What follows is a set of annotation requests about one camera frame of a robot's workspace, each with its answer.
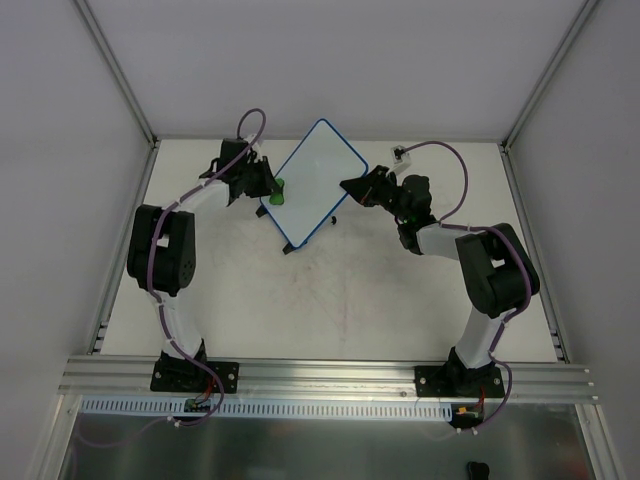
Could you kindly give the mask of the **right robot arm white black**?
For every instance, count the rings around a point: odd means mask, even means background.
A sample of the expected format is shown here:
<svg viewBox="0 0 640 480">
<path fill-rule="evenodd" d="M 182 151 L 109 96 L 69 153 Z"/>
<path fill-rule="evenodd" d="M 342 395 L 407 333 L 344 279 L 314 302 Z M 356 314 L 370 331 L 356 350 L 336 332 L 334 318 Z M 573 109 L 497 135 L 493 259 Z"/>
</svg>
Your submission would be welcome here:
<svg viewBox="0 0 640 480">
<path fill-rule="evenodd" d="M 458 396 L 474 395 L 492 381 L 494 351 L 507 323 L 528 307 L 540 287 L 514 229 L 507 223 L 461 227 L 437 221 L 426 176 L 409 175 L 398 183 L 388 168 L 378 166 L 364 177 L 341 181 L 340 187 L 360 205 L 380 206 L 393 215 L 406 250 L 459 263 L 472 309 L 462 337 L 426 384 Z"/>
</svg>

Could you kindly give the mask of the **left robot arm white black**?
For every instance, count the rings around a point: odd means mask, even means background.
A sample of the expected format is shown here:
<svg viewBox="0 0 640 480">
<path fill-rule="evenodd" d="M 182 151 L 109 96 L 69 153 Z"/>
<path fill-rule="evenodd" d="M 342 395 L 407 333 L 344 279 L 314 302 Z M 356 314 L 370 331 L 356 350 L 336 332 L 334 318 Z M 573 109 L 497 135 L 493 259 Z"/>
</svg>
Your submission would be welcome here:
<svg viewBox="0 0 640 480">
<path fill-rule="evenodd" d="M 186 193 L 165 207 L 142 204 L 135 211 L 126 270 L 154 305 L 164 337 L 154 391 L 203 390 L 215 381 L 204 338 L 179 294 L 195 275 L 199 220 L 242 196 L 282 192 L 257 142 L 255 135 L 223 139 L 219 155 Z"/>
</svg>

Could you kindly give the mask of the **blue-framed whiteboard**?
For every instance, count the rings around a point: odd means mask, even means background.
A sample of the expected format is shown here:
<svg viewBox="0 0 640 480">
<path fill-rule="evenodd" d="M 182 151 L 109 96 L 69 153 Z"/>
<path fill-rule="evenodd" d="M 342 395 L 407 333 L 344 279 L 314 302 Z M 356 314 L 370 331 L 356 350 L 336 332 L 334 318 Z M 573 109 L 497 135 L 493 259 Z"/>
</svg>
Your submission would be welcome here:
<svg viewBox="0 0 640 480">
<path fill-rule="evenodd" d="M 368 172 L 364 157 L 328 120 L 320 118 L 274 174 L 285 181 L 285 203 L 273 206 L 261 197 L 260 206 L 295 251 L 346 198 L 339 183 Z"/>
</svg>

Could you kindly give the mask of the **green bone-shaped eraser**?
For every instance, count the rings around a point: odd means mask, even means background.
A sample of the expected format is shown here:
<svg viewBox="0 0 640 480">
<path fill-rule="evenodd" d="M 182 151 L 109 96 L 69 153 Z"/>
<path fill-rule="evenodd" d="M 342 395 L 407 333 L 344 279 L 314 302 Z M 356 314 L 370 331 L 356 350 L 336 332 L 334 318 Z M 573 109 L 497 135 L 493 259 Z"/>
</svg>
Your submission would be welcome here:
<svg viewBox="0 0 640 480">
<path fill-rule="evenodd" d="M 269 196 L 269 204 L 273 206 L 281 206 L 285 203 L 284 187 L 285 181 L 282 178 L 276 178 L 276 187 Z"/>
</svg>

